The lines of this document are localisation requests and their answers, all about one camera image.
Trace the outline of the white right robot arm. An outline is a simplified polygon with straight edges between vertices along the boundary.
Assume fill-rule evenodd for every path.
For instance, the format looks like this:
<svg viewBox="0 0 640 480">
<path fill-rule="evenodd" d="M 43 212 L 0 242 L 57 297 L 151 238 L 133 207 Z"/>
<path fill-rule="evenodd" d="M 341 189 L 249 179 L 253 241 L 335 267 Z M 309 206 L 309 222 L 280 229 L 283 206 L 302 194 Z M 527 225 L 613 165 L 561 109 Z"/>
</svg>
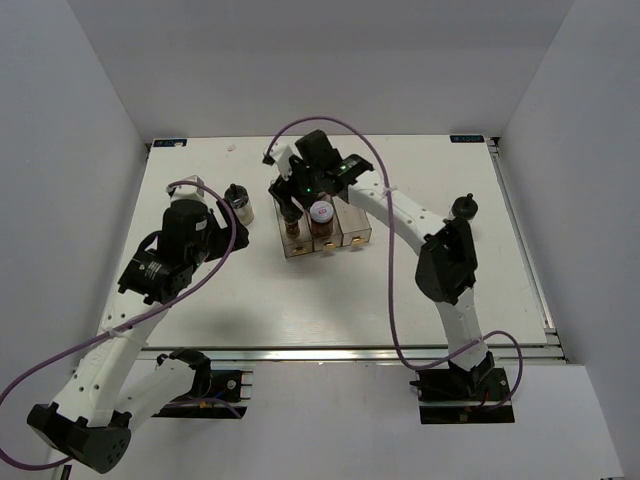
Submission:
<svg viewBox="0 0 640 480">
<path fill-rule="evenodd" d="M 321 130 L 294 144 L 272 139 L 264 163 L 278 169 L 269 193 L 287 226 L 314 202 L 338 197 L 372 215 L 417 255 L 415 283 L 438 310 L 447 340 L 447 372 L 454 392 L 472 399 L 484 391 L 494 359 L 474 305 L 478 267 L 471 226 L 464 217 L 439 217 L 395 190 L 382 161 L 340 154 Z"/>
</svg>

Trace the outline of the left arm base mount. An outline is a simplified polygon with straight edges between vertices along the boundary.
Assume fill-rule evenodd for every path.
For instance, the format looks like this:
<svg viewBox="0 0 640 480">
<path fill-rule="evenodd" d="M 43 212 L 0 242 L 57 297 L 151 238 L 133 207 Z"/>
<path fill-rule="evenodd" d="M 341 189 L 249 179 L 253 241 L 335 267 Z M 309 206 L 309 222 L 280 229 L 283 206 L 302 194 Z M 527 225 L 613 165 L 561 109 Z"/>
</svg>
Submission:
<svg viewBox="0 0 640 480">
<path fill-rule="evenodd" d="M 156 357 L 156 368 L 167 360 L 179 360 L 196 371 L 191 390 L 178 396 L 153 415 L 170 419 L 241 420 L 251 399 L 253 372 L 216 367 L 202 352 L 180 349 Z"/>
</svg>

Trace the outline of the white salt shaker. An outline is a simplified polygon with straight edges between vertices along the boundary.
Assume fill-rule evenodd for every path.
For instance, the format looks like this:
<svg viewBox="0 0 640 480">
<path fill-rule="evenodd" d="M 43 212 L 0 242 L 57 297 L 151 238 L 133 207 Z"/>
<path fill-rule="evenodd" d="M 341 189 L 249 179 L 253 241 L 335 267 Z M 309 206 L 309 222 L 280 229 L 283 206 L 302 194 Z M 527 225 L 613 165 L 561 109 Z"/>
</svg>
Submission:
<svg viewBox="0 0 640 480">
<path fill-rule="evenodd" d="M 232 183 L 226 189 L 224 198 L 232 207 L 242 225 L 248 226 L 253 222 L 254 212 L 248 191 L 244 186 Z"/>
<path fill-rule="evenodd" d="M 479 207 L 472 193 L 460 196 L 451 205 L 448 218 L 463 218 L 472 222 L 478 213 Z"/>
</svg>

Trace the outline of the small black-cap spice bottle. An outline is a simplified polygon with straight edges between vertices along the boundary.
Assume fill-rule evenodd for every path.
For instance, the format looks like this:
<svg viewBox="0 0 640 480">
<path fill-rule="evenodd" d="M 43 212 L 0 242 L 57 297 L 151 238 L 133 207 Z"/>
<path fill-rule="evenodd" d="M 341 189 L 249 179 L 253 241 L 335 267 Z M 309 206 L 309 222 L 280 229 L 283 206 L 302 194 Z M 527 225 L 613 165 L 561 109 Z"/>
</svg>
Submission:
<svg viewBox="0 0 640 480">
<path fill-rule="evenodd" d="M 300 236 L 300 220 L 297 218 L 284 217 L 285 234 L 288 238 L 296 239 Z"/>
</svg>

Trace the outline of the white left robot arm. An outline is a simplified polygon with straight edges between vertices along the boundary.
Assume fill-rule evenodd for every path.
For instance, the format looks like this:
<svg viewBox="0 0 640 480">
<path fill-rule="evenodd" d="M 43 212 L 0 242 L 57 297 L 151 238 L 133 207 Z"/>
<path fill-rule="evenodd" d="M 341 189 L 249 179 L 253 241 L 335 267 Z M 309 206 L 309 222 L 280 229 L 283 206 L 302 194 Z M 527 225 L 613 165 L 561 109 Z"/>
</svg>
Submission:
<svg viewBox="0 0 640 480">
<path fill-rule="evenodd" d="M 248 246 L 247 229 L 225 200 L 219 225 L 206 202 L 171 201 L 161 228 L 138 245 L 117 282 L 101 333 L 85 348 L 71 379 L 48 404 L 35 405 L 28 425 L 52 448 L 104 474 L 123 458 L 133 432 L 175 399 L 196 401 L 212 389 L 211 361 L 179 348 L 125 389 L 125 380 L 153 330 L 171 307 L 203 287 L 193 280 L 206 262 L 221 265 Z"/>
</svg>

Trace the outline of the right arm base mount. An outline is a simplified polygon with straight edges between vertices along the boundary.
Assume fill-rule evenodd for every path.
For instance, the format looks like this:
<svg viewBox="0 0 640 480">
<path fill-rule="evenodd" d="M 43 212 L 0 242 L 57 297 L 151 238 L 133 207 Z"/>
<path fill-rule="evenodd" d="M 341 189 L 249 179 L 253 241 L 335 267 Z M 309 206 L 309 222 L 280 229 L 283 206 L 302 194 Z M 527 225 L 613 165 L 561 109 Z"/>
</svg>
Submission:
<svg viewBox="0 0 640 480">
<path fill-rule="evenodd" d="M 418 372 L 409 382 L 417 393 L 422 425 L 513 424 L 508 378 L 503 368 L 494 368 L 473 390 L 457 383 L 448 369 Z"/>
</svg>

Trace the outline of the brown jar white lid front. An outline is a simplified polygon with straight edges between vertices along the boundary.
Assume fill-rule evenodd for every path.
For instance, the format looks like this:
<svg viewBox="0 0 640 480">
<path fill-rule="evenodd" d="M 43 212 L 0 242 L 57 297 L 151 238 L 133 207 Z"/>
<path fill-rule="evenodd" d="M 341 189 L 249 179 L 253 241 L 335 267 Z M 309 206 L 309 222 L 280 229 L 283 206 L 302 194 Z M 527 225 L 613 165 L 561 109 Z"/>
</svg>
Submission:
<svg viewBox="0 0 640 480">
<path fill-rule="evenodd" d="M 325 200 L 314 202 L 309 208 L 311 234 L 317 238 L 330 237 L 333 233 L 333 205 Z"/>
</svg>

